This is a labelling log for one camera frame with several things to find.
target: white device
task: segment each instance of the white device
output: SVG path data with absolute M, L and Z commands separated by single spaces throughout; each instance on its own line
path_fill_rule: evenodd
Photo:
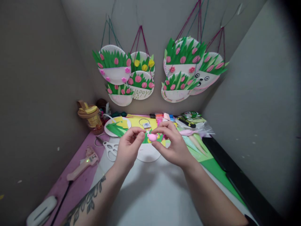
M 56 207 L 57 200 L 54 196 L 49 196 L 44 200 L 27 218 L 27 226 L 42 226 L 50 217 L 50 213 Z

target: tattoo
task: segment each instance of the tattoo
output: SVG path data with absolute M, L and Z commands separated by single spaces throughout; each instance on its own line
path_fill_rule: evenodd
M 72 216 L 74 215 L 73 225 L 75 225 L 75 222 L 78 220 L 79 212 L 84 212 L 85 206 L 87 205 L 87 214 L 90 212 L 91 209 L 94 210 L 94 202 L 93 198 L 95 198 L 98 193 L 101 193 L 101 183 L 106 180 L 106 176 L 103 176 L 102 179 L 79 201 L 79 203 L 74 207 L 73 210 L 70 211 L 70 213 L 67 215 L 67 218 L 65 219 L 63 225 L 64 226 L 70 226 L 70 222 L 72 219 Z

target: hand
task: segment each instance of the hand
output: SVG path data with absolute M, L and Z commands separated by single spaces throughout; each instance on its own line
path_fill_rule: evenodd
M 170 163 L 175 164 L 182 169 L 186 169 L 191 163 L 196 161 L 189 152 L 182 135 L 171 121 L 161 122 L 159 127 L 154 129 L 151 133 L 163 133 L 170 139 L 171 144 L 168 148 L 164 147 L 158 141 L 152 143 L 152 145 Z
M 115 164 L 122 169 L 130 170 L 138 155 L 140 145 L 145 138 L 145 130 L 140 127 L 131 127 L 120 138 Z

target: forearm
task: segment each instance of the forearm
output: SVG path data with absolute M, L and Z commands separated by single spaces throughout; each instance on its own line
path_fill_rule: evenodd
M 183 169 L 191 196 L 204 225 L 247 225 L 247 219 L 220 190 L 200 163 Z
M 128 172 L 114 164 L 67 215 L 62 225 L 104 225 Z

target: pink table surface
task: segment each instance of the pink table surface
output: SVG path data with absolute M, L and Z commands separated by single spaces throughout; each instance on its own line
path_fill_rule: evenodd
M 101 136 L 101 138 L 105 141 L 109 141 L 108 135 L 103 135 Z M 65 194 L 65 191 L 68 187 L 69 182 L 66 179 L 67 174 L 73 172 L 79 166 L 80 160 L 86 157 L 85 153 L 86 153 L 87 146 L 88 145 L 92 146 L 96 154 L 98 155 L 99 160 L 101 159 L 105 148 L 96 147 L 94 145 L 94 141 L 95 141 L 95 135 L 90 132 L 86 137 L 86 139 L 84 140 L 84 142 L 82 143 L 82 145 L 80 146 L 80 148 L 78 149 L 78 151 L 73 156 L 72 160 L 69 162 L 69 164 L 61 174 L 61 176 L 59 177 L 59 179 L 57 180 L 57 182 L 53 185 L 52 189 L 45 197 L 45 199 L 48 198 L 49 196 L 55 196 L 57 198 L 56 208 L 51 213 L 48 221 L 44 224 L 45 226 L 50 226 L 54 218 L 54 215 L 57 212 L 57 209 L 61 203 L 61 200 Z M 60 212 L 57 215 L 54 226 L 60 225 L 62 221 L 65 219 L 65 217 L 67 216 L 67 214 L 79 203 L 79 201 L 90 190 L 98 163 L 95 164 L 94 166 L 89 166 L 70 186 L 70 189 L 62 204 Z

